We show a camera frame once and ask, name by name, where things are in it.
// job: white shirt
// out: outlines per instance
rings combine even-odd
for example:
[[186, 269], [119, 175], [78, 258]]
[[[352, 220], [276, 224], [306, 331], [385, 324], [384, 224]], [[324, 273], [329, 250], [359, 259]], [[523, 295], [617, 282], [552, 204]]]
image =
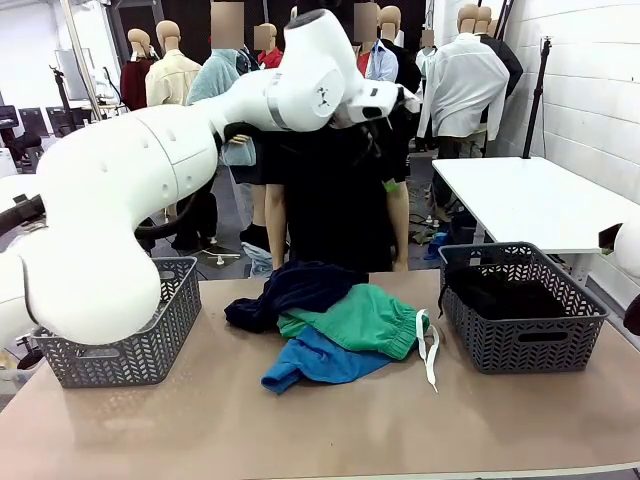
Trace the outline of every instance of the white shirt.
[[424, 109], [434, 137], [465, 138], [480, 128], [489, 107], [487, 132], [495, 140], [507, 93], [509, 71], [472, 33], [461, 33], [435, 54], [427, 73]]
[[[434, 47], [423, 48], [416, 55], [416, 65], [420, 69], [420, 73], [422, 74], [422, 80], [427, 80], [427, 75], [429, 74], [430, 65], [433, 63], [433, 60], [436, 56], [436, 49]], [[416, 94], [420, 97], [420, 100], [424, 102], [424, 92], [422, 90], [422, 82], [420, 82], [420, 90]], [[425, 138], [425, 134], [427, 133], [427, 127], [429, 126], [429, 117], [431, 117], [431, 112], [427, 108], [422, 108], [422, 112], [420, 113], [420, 124], [418, 125], [418, 133], [416, 134], [419, 138]]]
[[376, 41], [371, 49], [371, 55], [369, 55], [365, 78], [395, 83], [398, 77], [398, 68], [396, 54], [385, 47], [382, 41]]
[[191, 84], [200, 68], [180, 50], [169, 50], [162, 60], [151, 66], [147, 74], [147, 106], [186, 105]]

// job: basket handle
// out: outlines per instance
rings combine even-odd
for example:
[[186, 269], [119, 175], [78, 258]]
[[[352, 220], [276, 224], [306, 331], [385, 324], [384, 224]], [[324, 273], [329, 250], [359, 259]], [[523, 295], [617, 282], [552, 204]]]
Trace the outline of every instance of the basket handle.
[[520, 343], [559, 343], [569, 338], [567, 332], [529, 332], [518, 335]]
[[95, 360], [115, 360], [120, 357], [120, 350], [114, 347], [108, 348], [86, 348], [76, 350], [76, 360], [79, 362], [90, 362]]

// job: white folding table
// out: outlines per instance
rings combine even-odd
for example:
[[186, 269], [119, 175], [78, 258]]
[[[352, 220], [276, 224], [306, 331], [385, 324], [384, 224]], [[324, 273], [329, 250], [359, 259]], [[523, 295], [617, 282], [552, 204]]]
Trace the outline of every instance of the white folding table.
[[436, 160], [434, 168], [496, 242], [529, 242], [548, 254], [570, 255], [584, 284], [598, 235], [640, 216], [640, 206], [543, 158]]

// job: navy blue clothing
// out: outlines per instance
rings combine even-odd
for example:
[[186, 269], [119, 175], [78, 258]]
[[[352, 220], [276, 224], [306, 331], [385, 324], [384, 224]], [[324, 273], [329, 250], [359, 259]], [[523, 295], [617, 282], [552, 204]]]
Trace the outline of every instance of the navy blue clothing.
[[360, 283], [369, 283], [369, 275], [321, 262], [292, 260], [273, 272], [257, 300], [241, 298], [224, 313], [231, 325], [262, 333], [275, 329], [280, 313], [291, 308], [325, 313]]
[[391, 363], [378, 352], [350, 352], [313, 327], [289, 340], [278, 361], [262, 378], [262, 386], [283, 393], [301, 378], [324, 383], [349, 383]]

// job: beige shirt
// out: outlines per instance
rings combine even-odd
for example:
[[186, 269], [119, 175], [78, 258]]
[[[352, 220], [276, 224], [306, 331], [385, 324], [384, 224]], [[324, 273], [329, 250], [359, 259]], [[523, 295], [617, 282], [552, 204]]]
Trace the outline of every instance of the beige shirt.
[[151, 66], [147, 74], [147, 106], [186, 105], [191, 84], [200, 68], [180, 50], [169, 50], [162, 60]]

